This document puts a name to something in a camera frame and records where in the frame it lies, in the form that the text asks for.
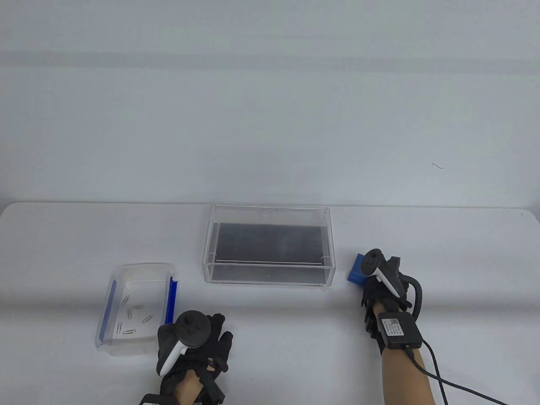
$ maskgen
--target blue block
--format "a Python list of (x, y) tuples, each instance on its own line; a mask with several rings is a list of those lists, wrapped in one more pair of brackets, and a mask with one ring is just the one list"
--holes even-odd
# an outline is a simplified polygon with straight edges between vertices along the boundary
[(350, 270), (349, 277), (347, 280), (358, 284), (360, 287), (363, 287), (366, 283), (368, 277), (362, 273), (362, 260), (364, 259), (363, 254), (358, 254), (356, 260), (354, 261), (353, 268)]

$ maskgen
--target label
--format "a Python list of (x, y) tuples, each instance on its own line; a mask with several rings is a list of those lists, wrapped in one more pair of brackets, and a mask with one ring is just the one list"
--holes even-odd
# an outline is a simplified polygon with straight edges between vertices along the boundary
[(400, 322), (395, 318), (382, 319), (382, 325), (388, 336), (405, 336)]

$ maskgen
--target clear plastic box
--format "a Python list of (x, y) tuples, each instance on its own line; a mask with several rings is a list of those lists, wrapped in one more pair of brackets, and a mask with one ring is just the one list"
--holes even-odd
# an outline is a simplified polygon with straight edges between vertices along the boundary
[(96, 331), (96, 347), (113, 356), (156, 352), (158, 328), (173, 322), (176, 287), (170, 264), (116, 269)]
[(202, 267), (212, 283), (330, 286), (330, 210), (212, 205)]

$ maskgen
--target clear acrylic box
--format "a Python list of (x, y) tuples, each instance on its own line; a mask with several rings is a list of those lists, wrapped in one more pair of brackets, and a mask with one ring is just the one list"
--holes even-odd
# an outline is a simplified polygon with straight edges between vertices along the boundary
[(212, 205), (202, 267), (212, 283), (330, 286), (330, 210)]
[(173, 266), (141, 263), (111, 276), (95, 344), (113, 356), (157, 352), (158, 328), (173, 322), (177, 282)]

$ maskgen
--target white backdrop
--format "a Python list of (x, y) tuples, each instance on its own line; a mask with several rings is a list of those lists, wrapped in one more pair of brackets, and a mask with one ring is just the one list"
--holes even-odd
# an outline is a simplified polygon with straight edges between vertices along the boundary
[(2, 0), (0, 201), (539, 214), (539, 4)]

